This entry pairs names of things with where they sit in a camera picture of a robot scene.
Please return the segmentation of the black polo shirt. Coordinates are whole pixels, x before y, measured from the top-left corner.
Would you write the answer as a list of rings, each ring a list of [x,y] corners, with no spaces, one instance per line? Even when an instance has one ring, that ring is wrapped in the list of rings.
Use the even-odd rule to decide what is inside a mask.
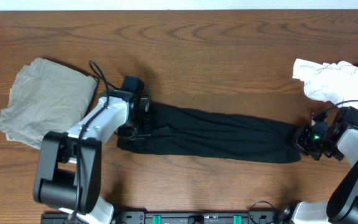
[[[138,154],[179,155],[287,164],[300,153],[294,124],[239,114],[210,113],[152,103],[144,133],[118,132],[117,147]]]

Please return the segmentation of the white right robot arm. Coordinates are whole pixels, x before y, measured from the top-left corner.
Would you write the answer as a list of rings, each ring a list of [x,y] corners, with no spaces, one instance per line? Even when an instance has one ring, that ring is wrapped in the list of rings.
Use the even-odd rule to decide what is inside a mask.
[[[358,127],[348,122],[336,147],[351,165],[327,202],[299,202],[284,223],[358,223]]]

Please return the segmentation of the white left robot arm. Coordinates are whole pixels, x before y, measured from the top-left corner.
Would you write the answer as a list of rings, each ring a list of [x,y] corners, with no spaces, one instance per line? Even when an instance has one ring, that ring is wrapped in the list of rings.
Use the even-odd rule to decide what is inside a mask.
[[[44,136],[33,196],[59,212],[41,223],[114,223],[115,208],[100,195],[102,147],[118,129],[134,129],[149,104],[148,89],[105,91],[78,124]]]

